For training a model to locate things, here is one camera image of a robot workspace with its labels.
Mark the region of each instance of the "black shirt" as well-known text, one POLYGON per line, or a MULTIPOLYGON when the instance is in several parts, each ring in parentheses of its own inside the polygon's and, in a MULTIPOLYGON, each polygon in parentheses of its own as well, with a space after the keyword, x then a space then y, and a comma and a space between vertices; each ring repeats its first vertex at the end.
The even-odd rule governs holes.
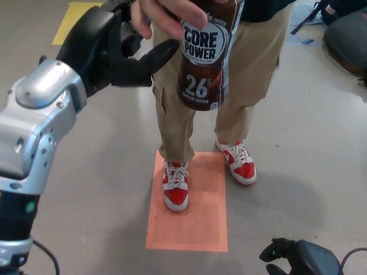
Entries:
POLYGON ((241 21, 264 22, 296 0, 245 0, 241 21))

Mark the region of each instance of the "core power bottle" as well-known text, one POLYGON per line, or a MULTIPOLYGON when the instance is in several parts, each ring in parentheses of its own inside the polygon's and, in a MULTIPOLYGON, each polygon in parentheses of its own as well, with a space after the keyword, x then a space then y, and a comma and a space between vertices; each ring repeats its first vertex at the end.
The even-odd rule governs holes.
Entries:
POLYGON ((244 0, 192 0, 206 12, 208 23, 197 29, 181 20, 182 63, 177 92, 189 108, 208 111, 219 107, 228 92, 228 60, 235 41, 244 0))

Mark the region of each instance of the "khaki pants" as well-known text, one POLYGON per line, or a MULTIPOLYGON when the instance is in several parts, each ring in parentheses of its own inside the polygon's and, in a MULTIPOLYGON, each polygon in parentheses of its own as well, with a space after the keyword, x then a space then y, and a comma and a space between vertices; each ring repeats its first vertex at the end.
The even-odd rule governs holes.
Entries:
MULTIPOLYGON (((214 130, 220 140, 231 143, 247 137, 253 108, 265 97, 277 67, 293 6, 288 5, 267 22, 240 23, 229 58, 229 92, 218 109, 214 130)), ((166 39, 168 37, 165 33, 154 28, 154 46, 166 39)), ((162 136, 159 151, 165 160, 183 163, 194 156, 189 138, 193 133, 195 111, 181 103, 177 95, 181 58, 179 49, 153 75, 153 93, 162 136)))

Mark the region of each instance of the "shoe lace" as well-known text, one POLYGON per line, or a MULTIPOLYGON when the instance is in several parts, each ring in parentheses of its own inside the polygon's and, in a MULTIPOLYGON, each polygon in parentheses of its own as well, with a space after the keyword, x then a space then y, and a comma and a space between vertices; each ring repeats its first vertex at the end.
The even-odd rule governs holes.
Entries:
POLYGON ((235 162, 240 166, 244 165, 245 163, 251 162, 251 157, 248 155, 246 150, 246 146, 243 142, 240 144, 233 146, 233 158, 235 162))
POLYGON ((176 167, 172 164, 167 164, 167 175, 170 183, 170 188, 182 188, 185 183, 185 178, 189 176, 188 163, 184 163, 181 167, 176 167))

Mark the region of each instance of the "shoe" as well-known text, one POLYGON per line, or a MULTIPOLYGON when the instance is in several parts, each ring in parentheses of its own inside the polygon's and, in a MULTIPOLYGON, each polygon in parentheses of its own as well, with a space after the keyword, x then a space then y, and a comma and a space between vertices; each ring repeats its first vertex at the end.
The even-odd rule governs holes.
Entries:
POLYGON ((244 140, 223 144, 217 139, 216 146, 224 154, 231 169, 231 174, 239 183, 252 185, 256 182, 255 164, 246 150, 244 140))
POLYGON ((163 199, 166 206, 174 212, 184 211, 189 203, 188 165, 188 163, 165 163, 163 199))

